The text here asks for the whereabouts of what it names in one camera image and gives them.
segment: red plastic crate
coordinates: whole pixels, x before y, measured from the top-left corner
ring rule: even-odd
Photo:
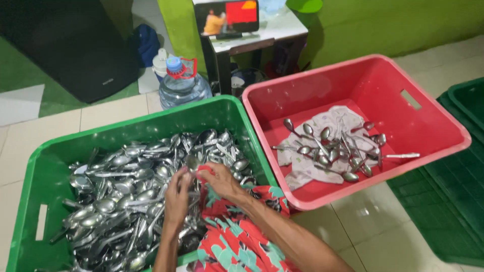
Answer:
[[[420,104],[414,107],[403,91]],[[467,130],[420,88],[390,58],[371,55],[249,86],[244,106],[279,185],[293,207],[306,211],[348,196],[467,148]],[[374,176],[359,173],[357,183],[342,185],[311,181],[291,192],[284,176],[291,166],[280,167],[270,146],[289,136],[284,118],[294,126],[335,105],[345,105],[375,123],[370,135],[385,133],[384,154],[418,152],[416,159],[386,159]]]

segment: hand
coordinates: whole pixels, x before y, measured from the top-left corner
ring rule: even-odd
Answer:
[[[192,175],[188,168],[183,167],[171,177],[170,184],[165,192],[165,227],[174,227],[179,231],[183,227],[188,213],[188,187]]]
[[[205,165],[210,167],[215,172],[215,175],[210,174],[207,170],[199,171],[198,175],[206,180],[220,197],[235,202],[235,197],[246,194],[227,166],[210,162]]]

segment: white cloth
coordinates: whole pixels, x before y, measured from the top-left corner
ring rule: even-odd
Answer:
[[[366,131],[364,129],[361,129],[355,133],[350,132],[351,129],[362,126],[363,122],[363,118],[356,114],[354,111],[350,110],[348,107],[333,106],[327,112],[319,113],[305,123],[309,124],[313,128],[314,136],[318,140],[320,140],[319,134],[321,133],[321,131],[325,127],[329,127],[330,136],[328,137],[328,140],[340,139],[341,132],[343,131],[343,133],[346,133],[354,138],[354,140],[356,141],[356,145],[359,149],[369,151],[373,148],[377,148],[378,145],[367,137],[363,136]],[[304,129],[302,128],[303,124],[295,128],[295,131],[300,135],[304,135]],[[347,138],[349,141],[348,144],[351,147],[354,147],[351,138]],[[309,140],[305,137],[298,138],[294,133],[291,133],[288,138],[284,139],[280,143],[280,145],[293,146],[298,148],[299,145],[295,142],[296,140],[301,142],[303,145],[314,148],[318,147],[317,143],[314,140]],[[366,154],[363,151],[360,151],[360,155],[362,158],[366,157]],[[286,182],[289,185],[291,191],[300,188],[311,180],[335,184],[343,183],[343,178],[341,177],[341,175],[315,168],[314,164],[317,163],[314,163],[313,160],[310,158],[298,154],[296,151],[278,151],[277,160],[279,166],[287,166],[292,164],[292,172],[286,176]],[[373,167],[377,164],[377,161],[367,160],[366,164],[370,167]],[[337,160],[333,163],[333,166],[331,167],[331,170],[334,170],[336,172],[349,171],[350,169],[351,166],[349,165],[348,161],[343,160]]]

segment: person's left hand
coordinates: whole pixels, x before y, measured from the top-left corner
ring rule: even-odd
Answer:
[[[188,213],[188,187],[192,176],[184,167],[171,177],[165,192],[165,221],[163,228],[174,227],[179,231],[183,227]]]

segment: small table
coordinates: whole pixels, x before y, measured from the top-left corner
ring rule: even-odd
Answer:
[[[193,3],[202,1],[205,2],[204,0],[193,0]],[[232,94],[230,56],[254,51],[252,66],[259,68],[261,49],[272,46],[274,43],[288,44],[289,52],[281,74],[285,76],[293,73],[299,55],[306,44],[307,34],[307,28],[289,8],[284,6],[276,18],[261,21],[258,31],[243,33],[242,38],[216,40],[214,36],[200,37],[210,85],[212,87],[218,85],[213,92]]]

